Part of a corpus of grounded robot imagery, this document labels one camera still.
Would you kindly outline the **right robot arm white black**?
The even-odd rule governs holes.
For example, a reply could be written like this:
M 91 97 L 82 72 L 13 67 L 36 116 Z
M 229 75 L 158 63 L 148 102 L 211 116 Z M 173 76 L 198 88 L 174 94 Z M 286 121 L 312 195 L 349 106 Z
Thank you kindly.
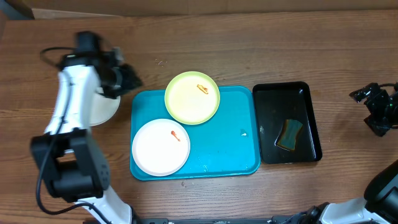
M 383 137 L 397 129 L 397 83 L 370 83 L 349 96 L 364 101 L 364 119 L 373 133 Z M 366 187 L 364 196 L 344 203 L 325 202 L 299 212 L 284 223 L 397 223 L 397 162 L 380 172 Z

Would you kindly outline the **light green round plate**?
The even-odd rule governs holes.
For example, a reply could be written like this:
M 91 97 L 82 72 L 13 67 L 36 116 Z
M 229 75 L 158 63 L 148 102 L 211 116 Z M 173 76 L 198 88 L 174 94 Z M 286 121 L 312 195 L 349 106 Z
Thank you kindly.
M 165 107 L 176 121 L 197 125 L 207 122 L 218 110 L 220 90 L 216 82 L 202 72 L 183 72 L 165 89 Z

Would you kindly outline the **green yellow scrubbing sponge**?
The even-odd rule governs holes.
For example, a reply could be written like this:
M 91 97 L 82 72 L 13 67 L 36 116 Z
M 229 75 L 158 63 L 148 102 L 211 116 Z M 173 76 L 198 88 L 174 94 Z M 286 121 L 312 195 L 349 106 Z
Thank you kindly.
M 302 132 L 303 124 L 295 119 L 286 119 L 274 145 L 283 150 L 293 152 L 297 145 L 297 139 Z

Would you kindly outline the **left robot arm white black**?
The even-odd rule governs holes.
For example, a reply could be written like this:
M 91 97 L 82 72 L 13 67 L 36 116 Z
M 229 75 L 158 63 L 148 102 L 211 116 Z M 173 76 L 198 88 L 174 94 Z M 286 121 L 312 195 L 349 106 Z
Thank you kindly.
M 142 85 L 120 50 L 92 45 L 72 47 L 54 62 L 40 59 L 58 70 L 55 109 L 44 134 L 32 138 L 30 150 L 39 168 L 35 199 L 48 215 L 85 208 L 99 223 L 137 223 L 132 207 L 110 184 L 110 168 L 90 128 L 96 95 L 115 100 Z

